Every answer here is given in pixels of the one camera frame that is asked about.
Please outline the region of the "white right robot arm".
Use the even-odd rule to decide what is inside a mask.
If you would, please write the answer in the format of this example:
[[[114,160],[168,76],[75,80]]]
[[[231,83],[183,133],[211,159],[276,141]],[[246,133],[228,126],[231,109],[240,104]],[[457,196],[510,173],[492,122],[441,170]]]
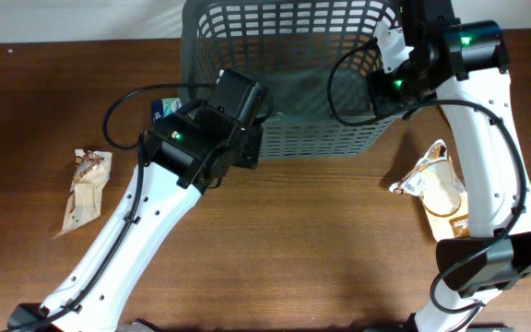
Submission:
[[[383,68],[368,77],[378,115],[442,109],[468,194],[468,235],[437,244],[439,272],[409,331],[463,331],[486,304],[531,276],[531,183],[513,122],[500,27],[464,23],[447,0],[404,0],[379,24]]]

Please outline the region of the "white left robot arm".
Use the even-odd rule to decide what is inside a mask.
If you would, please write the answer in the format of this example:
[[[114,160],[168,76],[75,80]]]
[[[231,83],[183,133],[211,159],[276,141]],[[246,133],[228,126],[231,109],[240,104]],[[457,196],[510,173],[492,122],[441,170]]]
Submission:
[[[150,260],[177,222],[232,167],[257,165],[265,85],[230,68],[140,132],[137,165],[117,208],[67,279],[41,303],[21,303],[10,331],[115,331]]]

